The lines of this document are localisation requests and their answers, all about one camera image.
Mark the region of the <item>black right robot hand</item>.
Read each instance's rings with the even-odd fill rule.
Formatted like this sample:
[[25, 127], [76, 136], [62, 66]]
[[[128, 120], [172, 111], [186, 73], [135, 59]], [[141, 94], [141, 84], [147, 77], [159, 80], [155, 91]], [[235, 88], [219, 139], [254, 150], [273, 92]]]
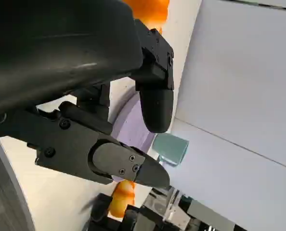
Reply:
[[137, 223], [139, 208], [128, 205], [122, 221], [108, 216], [113, 197], [98, 194], [91, 202], [91, 215], [83, 231], [132, 231]]

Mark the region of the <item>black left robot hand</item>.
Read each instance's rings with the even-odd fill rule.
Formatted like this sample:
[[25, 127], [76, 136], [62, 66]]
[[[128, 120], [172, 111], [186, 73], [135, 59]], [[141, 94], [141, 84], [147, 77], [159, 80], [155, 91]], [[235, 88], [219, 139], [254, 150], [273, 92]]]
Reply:
[[110, 83], [129, 77], [152, 133], [168, 130], [174, 52], [120, 0], [0, 0], [0, 137], [36, 165], [101, 184], [165, 188], [167, 171], [111, 136]]

